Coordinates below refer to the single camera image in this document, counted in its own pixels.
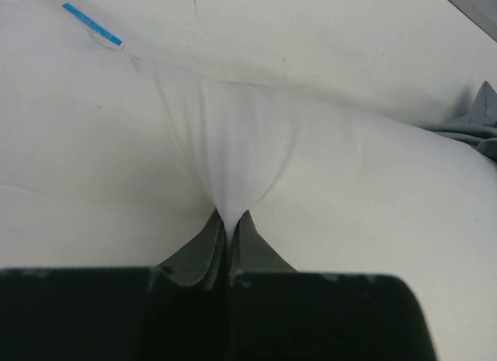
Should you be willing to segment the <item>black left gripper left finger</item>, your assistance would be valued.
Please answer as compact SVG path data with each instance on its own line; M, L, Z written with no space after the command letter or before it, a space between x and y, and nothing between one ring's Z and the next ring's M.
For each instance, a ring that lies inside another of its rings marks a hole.
M157 266L1 271L3 360L219 360L218 213Z

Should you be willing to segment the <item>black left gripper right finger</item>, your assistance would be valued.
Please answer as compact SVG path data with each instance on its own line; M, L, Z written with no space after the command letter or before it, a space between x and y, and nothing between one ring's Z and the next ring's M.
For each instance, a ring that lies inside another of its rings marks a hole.
M229 272L233 360L433 360L422 309L395 276L298 272L243 215Z

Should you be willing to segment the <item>white pillow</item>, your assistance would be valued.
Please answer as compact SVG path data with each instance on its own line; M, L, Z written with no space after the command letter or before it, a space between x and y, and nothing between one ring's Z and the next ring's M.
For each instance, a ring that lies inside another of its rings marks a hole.
M1 264L147 265L250 210L300 269L496 276L496 167L426 130L104 47L1 0Z

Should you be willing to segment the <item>grey pillowcase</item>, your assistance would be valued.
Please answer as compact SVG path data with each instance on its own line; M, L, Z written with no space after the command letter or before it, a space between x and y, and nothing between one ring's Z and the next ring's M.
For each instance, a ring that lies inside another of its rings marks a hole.
M469 113L445 123L425 124L420 128L465 143L496 163L496 100L496 90L485 81Z

